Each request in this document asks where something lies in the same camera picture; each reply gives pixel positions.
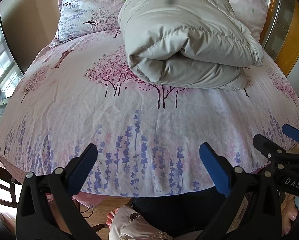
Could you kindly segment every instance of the beige wall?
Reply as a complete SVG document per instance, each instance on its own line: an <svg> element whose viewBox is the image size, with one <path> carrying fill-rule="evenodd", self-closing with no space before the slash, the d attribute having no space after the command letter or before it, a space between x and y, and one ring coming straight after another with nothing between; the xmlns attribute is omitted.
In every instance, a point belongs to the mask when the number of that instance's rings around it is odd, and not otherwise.
<svg viewBox="0 0 299 240"><path fill-rule="evenodd" d="M60 17L58 0L2 0L0 12L10 48L26 71L54 38Z"/></svg>

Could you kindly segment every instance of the lace trim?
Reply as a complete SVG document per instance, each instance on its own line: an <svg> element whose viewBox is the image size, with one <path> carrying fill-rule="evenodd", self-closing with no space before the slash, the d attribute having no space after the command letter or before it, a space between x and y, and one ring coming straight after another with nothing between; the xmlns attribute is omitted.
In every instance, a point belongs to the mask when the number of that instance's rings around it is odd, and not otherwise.
<svg viewBox="0 0 299 240"><path fill-rule="evenodd" d="M167 239L167 240L172 240L173 237L169 236L168 234L166 234L165 232L161 232L159 231L156 234L152 234L151 237L149 238L151 240L163 240L163 239ZM120 240L128 240L128 236L127 235L122 235L120 237Z"/></svg>

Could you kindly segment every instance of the jacket sleeve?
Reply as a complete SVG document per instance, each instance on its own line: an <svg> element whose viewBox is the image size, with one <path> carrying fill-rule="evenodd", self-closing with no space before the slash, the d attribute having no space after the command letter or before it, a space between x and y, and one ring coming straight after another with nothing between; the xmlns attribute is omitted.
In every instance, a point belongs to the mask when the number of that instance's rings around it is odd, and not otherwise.
<svg viewBox="0 0 299 240"><path fill-rule="evenodd" d="M150 225L144 217L131 207L124 205L117 211L109 234L109 240L136 240L136 239L168 239L171 237Z"/></svg>

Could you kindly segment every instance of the human hand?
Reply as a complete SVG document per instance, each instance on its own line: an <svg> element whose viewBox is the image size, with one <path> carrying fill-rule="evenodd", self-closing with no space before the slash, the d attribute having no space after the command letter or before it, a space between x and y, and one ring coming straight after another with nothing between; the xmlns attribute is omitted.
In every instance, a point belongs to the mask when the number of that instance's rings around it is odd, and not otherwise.
<svg viewBox="0 0 299 240"><path fill-rule="evenodd" d="M111 224L113 222L113 219L117 213L117 211L119 210L119 208L116 208L115 210L111 211L110 213L107 214L107 221L106 221L106 224L111 227Z"/></svg>
<svg viewBox="0 0 299 240"><path fill-rule="evenodd" d="M294 221L298 214L298 209L295 207L295 196L288 194L285 201L285 207L282 208L282 237L289 233L291 220Z"/></svg>

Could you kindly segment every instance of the black cable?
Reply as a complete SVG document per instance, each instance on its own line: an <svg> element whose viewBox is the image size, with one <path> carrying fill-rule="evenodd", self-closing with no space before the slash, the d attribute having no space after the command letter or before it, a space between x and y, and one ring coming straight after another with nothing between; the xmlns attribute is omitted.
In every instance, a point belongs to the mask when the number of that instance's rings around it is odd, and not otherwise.
<svg viewBox="0 0 299 240"><path fill-rule="evenodd" d="M90 218L93 215L93 212L94 212L94 207L92 209L92 213L88 217L85 217L85 218Z"/></svg>
<svg viewBox="0 0 299 240"><path fill-rule="evenodd" d="M85 212L87 212L87 211L89 211L91 208L89 208L89 209L86 209L85 211L83 211L83 212L80 212L81 214L83 214L83 213L85 213Z"/></svg>

